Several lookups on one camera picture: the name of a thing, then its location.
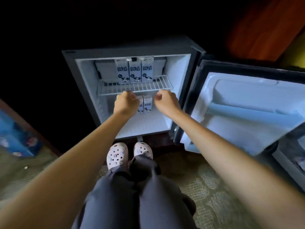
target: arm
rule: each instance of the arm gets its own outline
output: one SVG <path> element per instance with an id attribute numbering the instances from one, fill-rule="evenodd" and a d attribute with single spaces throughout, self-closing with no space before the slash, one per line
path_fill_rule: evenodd
<path id="1" fill-rule="evenodd" d="M 159 91 L 155 105 L 185 131 L 262 227 L 304 227 L 305 199 L 297 190 L 243 150 L 182 112 L 174 93 Z"/>
<path id="2" fill-rule="evenodd" d="M 101 126 L 33 179 L 0 212 L 0 228 L 71 228 L 116 135 L 139 106 L 132 92 L 117 96 Z"/>

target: fridge frame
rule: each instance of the fridge frame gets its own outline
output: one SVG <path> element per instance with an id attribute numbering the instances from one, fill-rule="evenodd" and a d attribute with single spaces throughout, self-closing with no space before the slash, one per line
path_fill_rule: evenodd
<path id="1" fill-rule="evenodd" d="M 206 52 L 190 38 L 186 36 L 159 38 L 153 41 L 143 41 L 122 46 L 97 48 L 97 49 L 77 49 L 62 50 L 62 54 L 70 68 L 72 76 L 80 90 L 92 118 L 98 127 L 101 125 L 97 112 L 82 78 L 81 72 L 77 66 L 76 59 L 98 59 L 98 58 L 115 58 L 115 57 L 141 57 L 141 56 L 169 56 L 191 54 L 186 75 L 182 84 L 179 96 L 179 104 L 183 108 L 186 101 L 189 87 L 193 80 L 194 71 L 197 67 L 201 56 Z M 176 125 L 172 123 L 169 130 L 172 131 Z"/>
<path id="2" fill-rule="evenodd" d="M 207 56 L 203 56 L 198 62 L 195 75 L 193 77 L 183 108 L 185 113 L 188 115 L 191 115 L 193 112 L 209 72 L 260 77 L 265 79 L 305 84 L 305 72 L 210 60 L 207 59 Z M 183 133 L 184 131 L 180 127 L 175 128 L 173 140 L 175 144 L 182 144 L 180 141 Z"/>

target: fist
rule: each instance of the fist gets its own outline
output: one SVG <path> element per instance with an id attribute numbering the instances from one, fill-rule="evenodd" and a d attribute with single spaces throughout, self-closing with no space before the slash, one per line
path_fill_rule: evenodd
<path id="1" fill-rule="evenodd" d="M 132 91 L 124 91 L 116 96 L 113 114 L 121 114 L 127 118 L 135 115 L 140 105 L 140 100 L 136 99 Z"/>
<path id="2" fill-rule="evenodd" d="M 154 99 L 158 110 L 169 118 L 177 111 L 181 111 L 176 94 L 169 90 L 161 89 Z"/>

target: gray pants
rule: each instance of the gray pants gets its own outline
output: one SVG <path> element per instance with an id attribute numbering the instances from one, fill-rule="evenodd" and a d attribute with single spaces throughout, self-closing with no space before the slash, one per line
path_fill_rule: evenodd
<path id="1" fill-rule="evenodd" d="M 196 205 L 155 161 L 139 155 L 130 169 L 117 166 L 97 181 L 73 229 L 192 229 Z"/>

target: blue box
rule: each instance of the blue box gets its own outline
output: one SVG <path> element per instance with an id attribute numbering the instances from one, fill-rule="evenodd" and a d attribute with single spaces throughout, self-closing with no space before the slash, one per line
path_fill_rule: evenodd
<path id="1" fill-rule="evenodd" d="M 0 146 L 17 157 L 36 156 L 43 143 L 0 110 Z"/>

